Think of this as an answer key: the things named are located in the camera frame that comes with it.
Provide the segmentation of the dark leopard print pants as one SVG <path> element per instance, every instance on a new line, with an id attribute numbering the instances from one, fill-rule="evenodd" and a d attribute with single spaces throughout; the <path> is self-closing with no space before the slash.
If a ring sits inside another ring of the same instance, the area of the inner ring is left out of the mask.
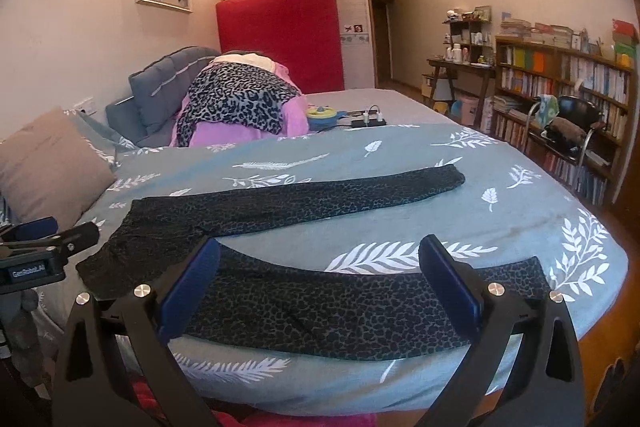
<path id="1" fill-rule="evenodd" d="M 189 337 L 354 363 L 437 357 L 469 343 L 421 273 L 424 236 L 510 291 L 535 297 L 548 286 L 553 186 L 515 173 L 446 165 L 145 196 L 77 273 L 93 295 L 115 299 L 215 239 L 219 268 Z"/>

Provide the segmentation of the beige pillow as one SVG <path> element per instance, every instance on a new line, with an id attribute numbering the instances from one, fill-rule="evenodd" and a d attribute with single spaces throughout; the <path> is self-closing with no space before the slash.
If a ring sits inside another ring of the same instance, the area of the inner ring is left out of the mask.
<path id="1" fill-rule="evenodd" d="M 70 116 L 52 108 L 1 143 L 1 196 L 18 222 L 72 227 L 116 181 Z"/>

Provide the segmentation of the blue padded headboard cushion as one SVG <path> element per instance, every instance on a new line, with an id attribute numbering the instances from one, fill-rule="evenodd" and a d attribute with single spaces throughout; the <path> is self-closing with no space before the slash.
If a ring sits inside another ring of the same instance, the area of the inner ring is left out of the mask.
<path id="1" fill-rule="evenodd" d="M 168 145 L 190 84 L 218 55 L 206 46 L 186 46 L 134 72 L 130 95 L 105 107 L 108 125 L 134 145 Z"/>

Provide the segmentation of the teal leaf print bedspread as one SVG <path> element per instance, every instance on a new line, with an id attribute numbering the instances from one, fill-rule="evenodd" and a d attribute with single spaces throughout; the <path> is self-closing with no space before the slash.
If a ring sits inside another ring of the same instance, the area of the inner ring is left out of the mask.
<path id="1" fill-rule="evenodd" d="M 512 146 L 457 124 L 391 124 L 298 138 L 195 148 L 121 150 L 115 182 L 87 211 L 111 242 L 134 208 L 153 225 L 208 225 L 226 213 L 210 205 L 255 205 L 262 217 L 310 199 L 292 225 L 219 235 L 244 260 L 279 265 L 316 283 L 402 283 L 419 271 L 420 240 L 434 234 L 454 259 L 512 283 L 559 291 L 584 335 L 613 306 L 628 258 L 577 198 Z M 378 361 L 306 355 L 312 340 L 349 329 L 404 338 L 401 314 L 368 320 L 371 297 L 346 295 L 336 324 L 290 334 L 284 347 L 254 336 L 229 343 L 213 328 L 217 307 L 203 303 L 169 347 L 195 389 L 209 399 L 290 415 L 355 415 L 428 407 L 465 354 L 465 344 L 434 315 L 418 355 L 393 350 Z"/>

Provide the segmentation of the leopard print garment pile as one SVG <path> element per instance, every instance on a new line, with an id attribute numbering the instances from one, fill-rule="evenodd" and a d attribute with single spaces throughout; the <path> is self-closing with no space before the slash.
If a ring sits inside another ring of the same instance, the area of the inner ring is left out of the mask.
<path id="1" fill-rule="evenodd" d="M 186 92 L 188 101 L 175 123 L 175 146 L 189 146 L 198 124 L 240 124 L 279 134 L 283 105 L 299 95 L 294 84 L 274 72 L 237 62 L 213 63 Z"/>

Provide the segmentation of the black metal chair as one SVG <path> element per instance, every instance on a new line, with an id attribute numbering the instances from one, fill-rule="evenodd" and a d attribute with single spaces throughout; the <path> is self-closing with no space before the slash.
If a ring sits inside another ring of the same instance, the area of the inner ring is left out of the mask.
<path id="1" fill-rule="evenodd" d="M 535 98 L 525 119 L 523 153 L 534 142 L 575 168 L 570 182 L 585 166 L 586 153 L 591 139 L 605 128 L 603 115 L 597 106 L 576 96 L 541 95 Z"/>

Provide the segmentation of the pink purple blanket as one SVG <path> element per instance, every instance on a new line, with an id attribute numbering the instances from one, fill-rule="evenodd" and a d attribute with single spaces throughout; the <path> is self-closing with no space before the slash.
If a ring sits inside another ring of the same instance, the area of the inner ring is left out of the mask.
<path id="1" fill-rule="evenodd" d="M 224 55 L 190 84 L 170 145 L 246 143 L 309 132 L 306 96 L 288 69 L 257 54 Z"/>

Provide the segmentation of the yellow blue toy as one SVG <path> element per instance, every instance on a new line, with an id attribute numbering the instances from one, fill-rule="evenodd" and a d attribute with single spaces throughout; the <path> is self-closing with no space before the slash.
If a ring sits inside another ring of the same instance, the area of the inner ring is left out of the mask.
<path id="1" fill-rule="evenodd" d="M 309 105 L 306 110 L 308 128 L 311 132 L 335 128 L 340 120 L 347 116 L 344 110 L 336 110 L 330 106 Z"/>

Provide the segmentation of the black power strip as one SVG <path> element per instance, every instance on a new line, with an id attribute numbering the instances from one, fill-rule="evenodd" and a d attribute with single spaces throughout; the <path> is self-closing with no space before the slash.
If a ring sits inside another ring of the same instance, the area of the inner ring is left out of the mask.
<path id="1" fill-rule="evenodd" d="M 363 110 L 340 112 L 338 113 L 338 120 L 347 120 L 346 127 L 352 129 L 384 127 L 387 124 L 378 104 L 373 104 Z"/>

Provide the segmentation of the wooden bookshelf with books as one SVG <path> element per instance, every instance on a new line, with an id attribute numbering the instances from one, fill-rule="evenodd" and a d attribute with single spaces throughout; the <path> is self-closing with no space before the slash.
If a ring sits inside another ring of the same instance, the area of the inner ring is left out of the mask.
<path id="1" fill-rule="evenodd" d="M 614 20 L 612 46 L 585 30 L 502 21 L 496 38 L 493 136 L 584 202 L 611 202 L 636 95 L 637 34 Z"/>

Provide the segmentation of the dark wooden desk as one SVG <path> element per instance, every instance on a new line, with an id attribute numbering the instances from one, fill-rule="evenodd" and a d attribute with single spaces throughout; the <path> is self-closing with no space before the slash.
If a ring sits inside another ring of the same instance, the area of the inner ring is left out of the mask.
<path id="1" fill-rule="evenodd" d="M 488 65 L 455 63 L 443 58 L 429 58 L 427 65 L 433 70 L 423 75 L 423 102 L 429 108 L 434 108 L 436 102 L 446 102 L 448 110 L 451 110 L 460 95 L 476 98 L 473 127 L 480 129 L 485 101 L 490 95 L 496 70 Z"/>

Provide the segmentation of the red wardrobe panel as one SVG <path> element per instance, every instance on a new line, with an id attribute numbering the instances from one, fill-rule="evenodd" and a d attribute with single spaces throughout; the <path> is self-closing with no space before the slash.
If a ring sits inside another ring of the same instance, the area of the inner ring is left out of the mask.
<path id="1" fill-rule="evenodd" d="M 221 49 L 259 52 L 306 94 L 345 88 L 336 0 L 222 0 Z"/>

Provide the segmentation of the small desktop shelf with items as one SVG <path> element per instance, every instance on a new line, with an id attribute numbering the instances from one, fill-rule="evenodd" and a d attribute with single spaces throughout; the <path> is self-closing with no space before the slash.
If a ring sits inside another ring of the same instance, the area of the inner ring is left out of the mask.
<path id="1" fill-rule="evenodd" d="M 448 27 L 444 38 L 446 55 L 462 64 L 492 64 L 495 51 L 491 20 L 490 5 L 476 6 L 471 11 L 448 10 L 444 21 Z"/>

